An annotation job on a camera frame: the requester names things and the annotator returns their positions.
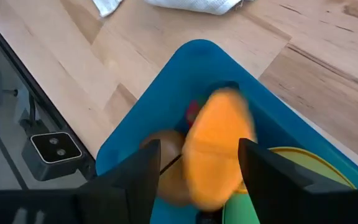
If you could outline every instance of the light wood surface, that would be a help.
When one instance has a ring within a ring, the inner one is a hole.
[[[256,0],[212,16],[124,0],[100,18],[91,0],[0,0],[0,33],[94,157],[192,39],[217,43],[358,154],[355,11],[354,0]]]

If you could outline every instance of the green object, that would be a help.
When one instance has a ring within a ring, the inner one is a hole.
[[[223,224],[259,224],[249,194],[233,194],[223,208]]]

